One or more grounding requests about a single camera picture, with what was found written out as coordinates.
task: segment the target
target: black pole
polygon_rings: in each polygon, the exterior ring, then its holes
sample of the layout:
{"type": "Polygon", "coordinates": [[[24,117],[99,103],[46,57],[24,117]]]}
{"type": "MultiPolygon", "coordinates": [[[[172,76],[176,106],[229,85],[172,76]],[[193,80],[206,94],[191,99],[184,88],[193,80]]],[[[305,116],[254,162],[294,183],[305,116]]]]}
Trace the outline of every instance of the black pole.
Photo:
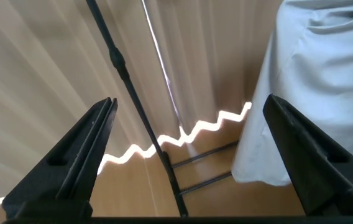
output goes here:
{"type": "Polygon", "coordinates": [[[168,178],[170,179],[171,183],[176,182],[175,175],[173,174],[171,164],[167,162],[165,155],[160,148],[160,145],[158,144],[156,135],[153,132],[153,129],[149,123],[149,120],[147,119],[147,116],[145,114],[144,108],[142,107],[142,104],[140,103],[139,97],[135,91],[135,88],[129,78],[129,73],[126,68],[126,61],[124,60],[124,57],[120,53],[120,50],[114,45],[114,42],[112,40],[112,37],[109,33],[108,27],[106,26],[106,23],[104,22],[103,16],[101,14],[101,11],[99,10],[98,5],[96,4],[95,0],[86,0],[89,9],[92,12],[92,15],[95,18],[95,21],[98,25],[99,30],[102,33],[103,39],[106,42],[106,45],[108,46],[109,49],[109,54],[110,54],[110,59],[113,64],[113,66],[116,68],[118,71],[122,81],[126,85],[126,88],[128,90],[128,93],[131,96],[132,101],[134,102],[134,105],[139,113],[140,118],[142,119],[142,122],[145,125],[146,131],[150,136],[150,139],[153,142],[154,147],[156,148],[156,152],[158,156],[160,157],[160,160],[163,163],[163,166],[168,174],[168,178]]]}

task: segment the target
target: white fabric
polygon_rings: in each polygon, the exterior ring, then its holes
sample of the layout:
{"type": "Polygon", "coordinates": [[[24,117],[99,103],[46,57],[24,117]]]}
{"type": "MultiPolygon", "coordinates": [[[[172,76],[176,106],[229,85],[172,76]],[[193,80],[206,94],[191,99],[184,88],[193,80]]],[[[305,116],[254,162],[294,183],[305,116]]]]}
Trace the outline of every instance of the white fabric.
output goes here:
{"type": "Polygon", "coordinates": [[[270,93],[353,153],[353,1],[280,6],[232,168],[238,182],[290,182],[262,113],[270,93]]]}

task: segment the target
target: wooden floor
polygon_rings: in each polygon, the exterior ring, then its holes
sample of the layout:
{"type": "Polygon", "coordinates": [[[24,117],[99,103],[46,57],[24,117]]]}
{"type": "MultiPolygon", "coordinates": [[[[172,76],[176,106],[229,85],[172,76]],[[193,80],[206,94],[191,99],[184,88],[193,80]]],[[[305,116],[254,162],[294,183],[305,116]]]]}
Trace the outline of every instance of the wooden floor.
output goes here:
{"type": "MultiPolygon", "coordinates": [[[[243,123],[226,121],[217,132],[202,131],[187,146],[164,144],[172,163],[239,139],[243,123]]],[[[181,188],[227,172],[236,147],[175,169],[181,188]]],[[[233,177],[184,195],[192,217],[303,215],[292,185],[274,187],[261,182],[238,184],[233,177]]],[[[157,155],[134,155],[125,164],[107,163],[98,176],[91,197],[94,216],[179,216],[167,174],[157,155]]]]}

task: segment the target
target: curtain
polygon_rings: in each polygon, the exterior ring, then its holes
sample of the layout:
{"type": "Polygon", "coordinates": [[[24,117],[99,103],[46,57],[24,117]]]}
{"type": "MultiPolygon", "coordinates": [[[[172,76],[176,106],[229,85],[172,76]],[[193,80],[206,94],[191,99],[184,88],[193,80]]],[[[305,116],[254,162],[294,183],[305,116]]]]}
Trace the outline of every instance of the curtain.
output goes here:
{"type": "MultiPolygon", "coordinates": [[[[97,2],[156,135],[174,139],[179,126],[190,133],[199,120],[215,123],[219,110],[241,112],[280,3],[97,2]]],[[[106,153],[122,157],[132,144],[148,149],[150,139],[86,2],[1,0],[0,197],[108,96],[119,100],[119,109],[106,153]]]]}

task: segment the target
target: white cloth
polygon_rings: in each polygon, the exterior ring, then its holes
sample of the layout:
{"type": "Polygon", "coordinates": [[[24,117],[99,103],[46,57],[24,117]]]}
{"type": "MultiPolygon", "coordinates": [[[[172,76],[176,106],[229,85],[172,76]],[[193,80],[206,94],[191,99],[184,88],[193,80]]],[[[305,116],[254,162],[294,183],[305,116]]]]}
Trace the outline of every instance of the white cloth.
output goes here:
{"type": "Polygon", "coordinates": [[[232,168],[238,182],[290,183],[262,113],[271,93],[353,154],[353,1],[280,6],[232,168]]]}

